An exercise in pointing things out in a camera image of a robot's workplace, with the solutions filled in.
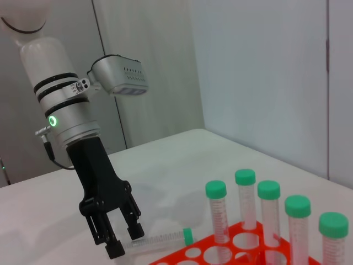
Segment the green led light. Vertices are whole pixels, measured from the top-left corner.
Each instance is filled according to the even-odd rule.
[[[49,123],[51,126],[55,127],[57,124],[57,120],[54,116],[49,116]]]

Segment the centrifuge tube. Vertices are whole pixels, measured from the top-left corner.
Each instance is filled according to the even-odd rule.
[[[194,243],[192,230],[185,228],[182,231],[172,232],[163,235],[150,236],[123,243],[122,246],[126,253],[137,255],[146,252],[164,250],[168,248],[182,248]]]
[[[240,216],[242,218],[242,228],[245,230],[256,229],[255,182],[255,172],[253,170],[240,169],[236,172],[236,183],[239,188]],[[245,245],[247,248],[254,248],[258,244],[258,236],[256,234],[249,233],[246,236]]]
[[[285,201],[289,219],[289,238],[292,265],[308,265],[308,217],[311,214],[310,200],[301,195],[289,196]]]
[[[275,181],[261,181],[258,185],[258,196],[261,199],[264,242],[268,247],[280,246],[280,214],[278,199],[281,195],[280,185]],[[281,265],[280,252],[265,251],[266,265]]]
[[[210,200],[213,231],[217,247],[218,261],[227,263],[232,258],[229,248],[222,247],[229,238],[228,219],[226,210],[226,184],[223,181],[210,181],[206,184],[206,196]]]
[[[345,262],[345,237],[348,235],[348,218],[339,213],[324,213],[319,219],[323,235],[322,265],[343,265]]]

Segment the test tube rack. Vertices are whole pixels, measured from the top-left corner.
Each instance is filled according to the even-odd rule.
[[[244,250],[236,247],[233,244],[232,238],[234,238],[237,234],[251,232],[259,236],[259,246],[253,248],[251,250]],[[263,237],[263,227],[260,222],[257,223],[257,227],[255,230],[248,231],[242,229],[242,223],[239,222],[235,225],[229,227],[229,235],[231,240],[222,245],[224,247],[229,248],[232,251],[232,258],[226,264],[249,264],[249,265],[265,265],[265,251],[266,250],[274,250],[282,253],[287,260],[287,264],[291,264],[290,257],[290,244],[288,241],[281,238],[281,245],[279,247],[266,247],[264,245],[264,237]],[[152,262],[151,265],[172,265],[172,264],[209,264],[204,260],[205,251],[215,246],[214,236],[208,236],[196,243],[185,247],[179,251],[176,251],[164,258],[161,258],[155,262]],[[197,257],[187,257],[186,252],[192,248],[198,248],[201,252]],[[242,255],[239,258],[236,258],[238,253],[246,253],[247,255]],[[309,265],[320,265],[316,260],[309,258]]]

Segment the camera vent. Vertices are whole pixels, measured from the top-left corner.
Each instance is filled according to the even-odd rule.
[[[127,79],[145,82],[145,76],[143,75],[142,71],[128,67],[124,67],[124,71]]]

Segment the black cable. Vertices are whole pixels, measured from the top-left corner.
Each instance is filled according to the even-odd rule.
[[[55,165],[57,165],[58,167],[61,167],[63,169],[66,169],[66,170],[75,170],[74,167],[66,167],[66,166],[63,166],[62,164],[55,161],[55,155],[53,152],[53,148],[51,147],[51,143],[49,141],[44,143],[44,148],[45,148],[45,151],[49,157],[49,160],[51,162],[53,162]]]
[[[58,167],[61,167],[63,169],[66,169],[66,170],[75,170],[74,167],[66,167],[66,166],[63,166],[62,164],[56,162],[55,160],[51,160],[51,162],[53,162],[55,165],[57,165]]]

